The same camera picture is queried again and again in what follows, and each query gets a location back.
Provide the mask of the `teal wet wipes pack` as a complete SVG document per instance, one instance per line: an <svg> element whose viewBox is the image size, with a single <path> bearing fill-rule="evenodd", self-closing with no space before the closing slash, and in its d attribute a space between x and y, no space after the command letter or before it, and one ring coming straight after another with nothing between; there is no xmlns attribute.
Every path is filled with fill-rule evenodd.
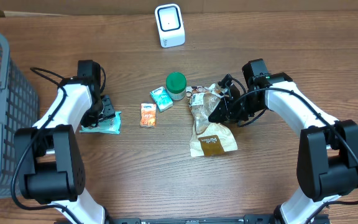
<svg viewBox="0 0 358 224"><path fill-rule="evenodd" d="M97 127L81 127L80 133L102 133L102 134L120 134L121 112L115 112L115 117L99 122Z"/></svg>

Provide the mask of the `beige snack pouch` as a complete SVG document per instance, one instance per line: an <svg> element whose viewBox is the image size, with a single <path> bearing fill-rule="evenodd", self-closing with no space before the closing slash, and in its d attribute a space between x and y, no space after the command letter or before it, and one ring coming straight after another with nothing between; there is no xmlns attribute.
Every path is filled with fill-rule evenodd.
<svg viewBox="0 0 358 224"><path fill-rule="evenodd" d="M186 87L188 105L194 119L190 139L192 157L217 156L238 150L231 130L220 121L209 120L209 115L217 108L226 92L225 88L216 83L209 87Z"/></svg>

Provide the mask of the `orange tissue packet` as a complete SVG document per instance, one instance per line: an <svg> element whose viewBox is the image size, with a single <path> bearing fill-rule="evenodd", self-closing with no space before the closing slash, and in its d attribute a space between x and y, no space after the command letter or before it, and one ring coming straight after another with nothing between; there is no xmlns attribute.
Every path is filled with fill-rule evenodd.
<svg viewBox="0 0 358 224"><path fill-rule="evenodd" d="M155 126L157 105L153 103L142 103L140 108L140 126L151 128Z"/></svg>

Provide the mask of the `teal tissue packet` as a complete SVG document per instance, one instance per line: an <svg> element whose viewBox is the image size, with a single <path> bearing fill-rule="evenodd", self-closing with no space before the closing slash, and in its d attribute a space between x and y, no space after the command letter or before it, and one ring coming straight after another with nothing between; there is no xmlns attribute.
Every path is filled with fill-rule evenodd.
<svg viewBox="0 0 358 224"><path fill-rule="evenodd" d="M173 100L170 98L163 86L151 91L150 95L160 112L163 112L173 106Z"/></svg>

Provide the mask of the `green lid plastic jar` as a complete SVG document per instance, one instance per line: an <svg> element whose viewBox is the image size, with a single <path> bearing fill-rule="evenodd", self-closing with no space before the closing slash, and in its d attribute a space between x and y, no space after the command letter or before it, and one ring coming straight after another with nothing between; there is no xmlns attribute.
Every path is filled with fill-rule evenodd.
<svg viewBox="0 0 358 224"><path fill-rule="evenodd" d="M180 72L173 72L166 78L166 88L172 100L178 101L186 95L186 77Z"/></svg>

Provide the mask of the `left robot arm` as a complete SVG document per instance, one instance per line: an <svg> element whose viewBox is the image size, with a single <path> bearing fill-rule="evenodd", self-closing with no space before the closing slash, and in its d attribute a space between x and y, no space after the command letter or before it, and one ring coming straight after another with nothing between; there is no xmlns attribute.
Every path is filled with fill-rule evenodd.
<svg viewBox="0 0 358 224"><path fill-rule="evenodd" d="M108 95L104 68L93 60L80 60L77 74L62 77L57 97L30 128L14 134L16 169L11 180L12 201L23 210L30 206L17 198L38 202L36 210L54 208L70 223L112 223L107 209L85 188L86 172L75 131L95 128L116 112Z"/></svg>

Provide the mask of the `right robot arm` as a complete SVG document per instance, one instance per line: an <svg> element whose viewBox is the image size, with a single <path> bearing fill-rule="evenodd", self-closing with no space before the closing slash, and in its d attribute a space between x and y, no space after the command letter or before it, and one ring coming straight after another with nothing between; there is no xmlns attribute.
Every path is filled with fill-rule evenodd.
<svg viewBox="0 0 358 224"><path fill-rule="evenodd" d="M246 84L227 74L218 85L222 99L210 122L252 124L267 110L278 114L299 137L298 189L267 215L245 215L244 223L329 223L321 211L358 205L358 125L325 113L284 72L272 74L263 59L242 67Z"/></svg>

